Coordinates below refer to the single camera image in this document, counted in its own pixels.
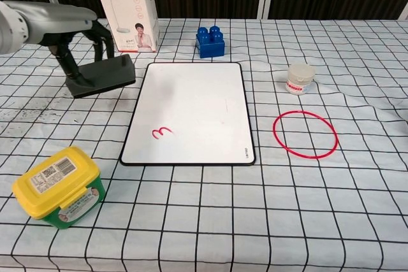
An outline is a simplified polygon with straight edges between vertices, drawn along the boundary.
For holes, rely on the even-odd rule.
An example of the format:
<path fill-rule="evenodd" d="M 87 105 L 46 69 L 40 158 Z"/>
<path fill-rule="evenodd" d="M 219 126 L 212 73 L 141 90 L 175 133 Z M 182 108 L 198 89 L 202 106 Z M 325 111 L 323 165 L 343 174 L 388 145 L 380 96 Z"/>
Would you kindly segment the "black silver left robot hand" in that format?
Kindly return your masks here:
<path fill-rule="evenodd" d="M 82 33 L 93 42 L 96 62 L 102 60 L 103 45 L 107 56 L 114 56 L 112 34 L 98 22 L 95 12 L 83 7 L 50 3 L 28 4 L 19 11 L 27 21 L 28 42 L 48 47 L 70 80 L 86 89 L 93 88 L 94 84 L 79 72 L 69 44 L 76 34 Z"/>

